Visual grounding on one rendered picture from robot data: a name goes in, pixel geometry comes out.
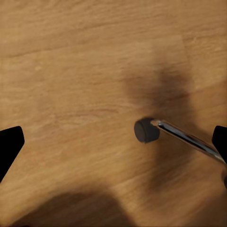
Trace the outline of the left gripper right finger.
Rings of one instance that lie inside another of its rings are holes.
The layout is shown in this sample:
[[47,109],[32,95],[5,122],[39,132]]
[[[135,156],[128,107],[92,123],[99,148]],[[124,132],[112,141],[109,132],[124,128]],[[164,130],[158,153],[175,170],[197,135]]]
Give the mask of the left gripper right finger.
[[227,128],[216,126],[213,133],[212,142],[214,147],[216,147],[219,154],[227,164]]

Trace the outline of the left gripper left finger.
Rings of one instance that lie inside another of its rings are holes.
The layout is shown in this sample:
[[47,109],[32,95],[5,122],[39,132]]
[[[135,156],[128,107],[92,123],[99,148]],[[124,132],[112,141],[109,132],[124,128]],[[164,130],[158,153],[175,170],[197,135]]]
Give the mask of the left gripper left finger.
[[20,126],[0,131],[0,183],[25,143]]

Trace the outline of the swivel chair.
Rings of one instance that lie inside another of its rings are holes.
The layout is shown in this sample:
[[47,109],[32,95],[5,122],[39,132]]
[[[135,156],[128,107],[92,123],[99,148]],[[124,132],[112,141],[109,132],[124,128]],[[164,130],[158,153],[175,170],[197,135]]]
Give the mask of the swivel chair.
[[[216,147],[213,147],[163,119],[155,120],[153,118],[145,118],[134,125],[134,133],[137,139],[145,144],[158,140],[160,130],[227,166]],[[224,185],[227,187],[227,175],[224,178]]]

